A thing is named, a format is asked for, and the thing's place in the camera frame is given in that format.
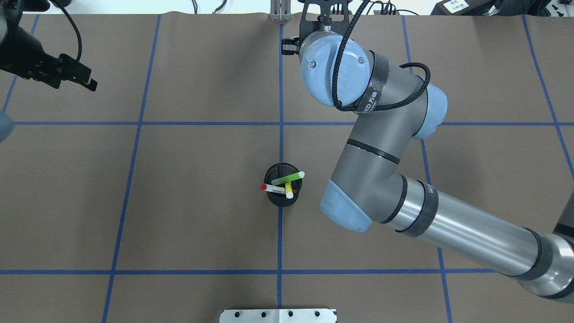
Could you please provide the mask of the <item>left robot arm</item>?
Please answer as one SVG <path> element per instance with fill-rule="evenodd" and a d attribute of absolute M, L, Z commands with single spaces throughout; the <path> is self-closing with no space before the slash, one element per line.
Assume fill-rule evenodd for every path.
<path fill-rule="evenodd" d="M 78 42 L 76 57 L 65 53 L 52 57 L 37 38 L 20 27 L 23 12 L 46 12 L 52 4 L 63 12 L 74 30 Z M 80 62 L 83 42 L 76 23 L 66 10 L 69 4 L 69 0 L 3 0 L 0 3 L 1 70 L 55 89 L 60 88 L 61 82 L 70 81 L 96 91 L 98 82 L 92 78 L 92 70 Z"/>

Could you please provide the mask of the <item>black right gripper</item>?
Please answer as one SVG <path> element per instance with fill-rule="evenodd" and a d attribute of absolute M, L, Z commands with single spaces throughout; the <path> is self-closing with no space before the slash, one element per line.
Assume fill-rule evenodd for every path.
<path fill-rule="evenodd" d="M 292 56 L 300 53 L 300 38 L 281 39 L 281 55 Z"/>

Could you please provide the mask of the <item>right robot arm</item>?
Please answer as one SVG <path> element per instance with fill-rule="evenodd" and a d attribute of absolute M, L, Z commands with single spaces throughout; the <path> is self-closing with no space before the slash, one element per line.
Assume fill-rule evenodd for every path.
<path fill-rule="evenodd" d="M 538 233 L 440 192 L 397 171 L 412 139 L 424 139 L 447 112 L 443 91 L 387 57 L 334 31 L 313 31 L 281 41 L 297 55 L 307 91 L 333 105 L 331 90 L 357 120 L 327 182 L 322 213 L 352 231 L 386 223 L 518 282 L 538 297 L 573 302 L 573 198 L 552 233 Z"/>

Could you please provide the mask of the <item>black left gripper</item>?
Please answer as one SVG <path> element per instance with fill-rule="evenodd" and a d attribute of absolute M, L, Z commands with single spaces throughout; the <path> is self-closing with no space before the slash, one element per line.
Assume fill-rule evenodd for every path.
<path fill-rule="evenodd" d="M 45 53 L 38 39 L 19 26 L 1 23 L 1 69 L 58 89 L 61 82 L 70 81 L 95 92 L 98 82 L 91 77 L 91 69 L 78 59 L 62 53 L 52 57 Z"/>

